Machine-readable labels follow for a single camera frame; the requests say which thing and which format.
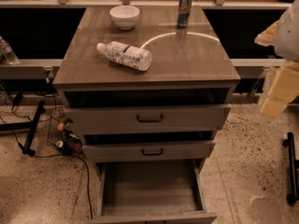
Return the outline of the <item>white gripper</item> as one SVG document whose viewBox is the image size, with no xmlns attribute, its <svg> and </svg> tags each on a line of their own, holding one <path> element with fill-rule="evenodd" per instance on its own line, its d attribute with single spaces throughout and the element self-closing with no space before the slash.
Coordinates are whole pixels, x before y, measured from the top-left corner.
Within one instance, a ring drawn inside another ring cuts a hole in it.
<svg viewBox="0 0 299 224">
<path fill-rule="evenodd" d="M 254 42 L 260 46 L 274 46 L 278 22 L 275 21 L 258 34 Z M 285 62 L 277 70 L 274 81 L 260 112 L 268 118 L 277 117 L 299 95 L 299 62 Z"/>
</svg>

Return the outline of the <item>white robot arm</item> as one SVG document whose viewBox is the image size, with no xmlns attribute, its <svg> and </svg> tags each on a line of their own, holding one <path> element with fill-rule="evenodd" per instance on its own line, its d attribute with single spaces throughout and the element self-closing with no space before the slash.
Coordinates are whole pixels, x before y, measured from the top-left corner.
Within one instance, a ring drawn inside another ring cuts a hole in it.
<svg viewBox="0 0 299 224">
<path fill-rule="evenodd" d="M 276 55 L 286 62 L 277 70 L 274 81 L 261 107 L 261 113 L 273 118 L 299 95 L 299 0 L 262 33 L 254 42 L 260 46 L 273 46 Z"/>
</svg>

